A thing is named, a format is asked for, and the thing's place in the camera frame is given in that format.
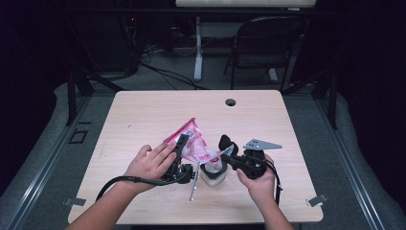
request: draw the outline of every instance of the gray carpet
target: gray carpet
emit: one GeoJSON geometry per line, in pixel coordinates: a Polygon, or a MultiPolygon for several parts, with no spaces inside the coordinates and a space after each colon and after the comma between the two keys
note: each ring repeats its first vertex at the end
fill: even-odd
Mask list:
{"type": "MultiPolygon", "coordinates": [[[[199,85],[210,89],[228,89],[229,75],[223,76],[222,70],[227,57],[217,49],[205,53],[203,80],[199,85]]],[[[188,76],[192,79],[194,55],[182,57],[175,54],[158,52],[150,57],[150,65],[188,76]]],[[[115,80],[119,86],[129,90],[173,90],[192,89],[181,82],[169,80],[153,73],[145,67],[132,77],[115,80]]],[[[0,229],[6,229],[14,218],[19,202],[30,187],[36,172],[41,170],[48,160],[60,136],[67,136],[60,147],[60,156],[52,169],[39,197],[22,217],[21,229],[63,229],[67,224],[70,207],[63,205],[66,197],[75,197],[80,182],[96,145],[104,119],[113,99],[113,93],[103,85],[93,82],[98,93],[92,98],[83,98],[83,112],[69,131],[64,126],[67,121],[66,85],[56,91],[58,104],[54,116],[45,129],[41,139],[33,149],[19,174],[0,199],[0,229]],[[87,131],[82,144],[68,144],[73,131],[87,131]]],[[[278,86],[250,86],[245,88],[277,88],[278,86]]],[[[328,126],[326,116],[320,110],[320,104],[314,102],[305,88],[295,96],[284,97],[286,107],[302,148],[317,194],[325,194],[329,200],[324,204],[324,219],[317,223],[304,223],[303,229],[370,229],[370,225],[351,187],[348,176],[343,170],[340,154],[328,126]]],[[[404,229],[406,218],[398,205],[382,190],[371,168],[366,164],[356,146],[356,135],[350,122],[345,101],[339,97],[337,112],[338,132],[346,144],[354,166],[359,172],[372,203],[382,219],[386,229],[404,229]]],[[[134,229],[178,229],[179,226],[137,226],[134,229]]],[[[208,226],[182,226],[182,229],[206,229],[208,226]]],[[[211,229],[262,229],[261,225],[210,226],[211,229]]],[[[117,226],[117,229],[130,229],[130,226],[117,226]]]]}

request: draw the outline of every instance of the wrist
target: wrist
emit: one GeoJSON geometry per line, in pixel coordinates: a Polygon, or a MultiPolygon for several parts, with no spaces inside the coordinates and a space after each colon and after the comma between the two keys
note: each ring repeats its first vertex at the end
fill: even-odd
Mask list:
{"type": "Polygon", "coordinates": [[[275,208],[279,208],[277,202],[273,198],[269,198],[266,200],[256,202],[256,204],[261,211],[273,210],[275,208]]]}
{"type": "Polygon", "coordinates": [[[136,196],[142,192],[139,188],[139,184],[131,181],[119,181],[115,187],[120,190],[121,194],[128,196],[136,196]]]}

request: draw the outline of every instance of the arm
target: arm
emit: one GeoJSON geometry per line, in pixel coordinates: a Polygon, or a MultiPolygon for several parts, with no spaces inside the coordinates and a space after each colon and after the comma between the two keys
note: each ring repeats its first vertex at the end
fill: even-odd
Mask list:
{"type": "MultiPolygon", "coordinates": [[[[160,177],[176,157],[172,152],[175,145],[176,143],[161,144],[155,149],[143,146],[124,175],[161,180],[160,177]]],[[[144,183],[120,181],[66,229],[113,229],[131,200],[153,187],[144,183]]]]}
{"type": "MultiPolygon", "coordinates": [[[[265,154],[265,158],[271,162],[271,157],[265,154]]],[[[250,197],[257,204],[260,212],[265,220],[265,226],[267,230],[272,229],[292,229],[292,225],[289,223],[283,212],[279,208],[274,198],[275,190],[275,175],[270,169],[266,169],[262,177],[252,180],[248,178],[245,173],[238,169],[237,175],[239,181],[248,188],[250,197]]]]}

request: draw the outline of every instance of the chair leg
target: chair leg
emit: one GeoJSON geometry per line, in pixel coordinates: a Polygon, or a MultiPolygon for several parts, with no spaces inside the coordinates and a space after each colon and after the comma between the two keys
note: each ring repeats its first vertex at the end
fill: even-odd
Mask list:
{"type": "Polygon", "coordinates": [[[230,60],[231,60],[231,55],[229,56],[229,59],[227,60],[227,64],[226,64],[226,68],[224,69],[224,71],[223,71],[223,75],[225,75],[226,73],[227,73],[227,69],[228,69],[228,67],[229,67],[229,65],[230,65],[230,60]]]}
{"type": "Polygon", "coordinates": [[[231,90],[234,89],[234,76],[235,76],[235,73],[236,73],[236,67],[233,65],[231,67],[231,87],[230,87],[231,90]]]}
{"type": "Polygon", "coordinates": [[[287,68],[288,68],[288,65],[286,67],[284,67],[284,70],[283,70],[280,92],[283,91],[284,82],[286,81],[287,68]]]}

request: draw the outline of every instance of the person's right hand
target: person's right hand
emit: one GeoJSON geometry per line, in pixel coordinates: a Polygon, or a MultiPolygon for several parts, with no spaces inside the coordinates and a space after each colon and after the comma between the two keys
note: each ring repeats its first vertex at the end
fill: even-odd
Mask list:
{"type": "MultiPolygon", "coordinates": [[[[265,159],[274,163],[272,158],[267,154],[265,154],[265,159]]],[[[237,176],[239,181],[247,187],[250,197],[259,208],[263,204],[275,203],[275,175],[269,168],[266,168],[263,176],[254,180],[248,178],[240,169],[237,169],[237,176]]]]}

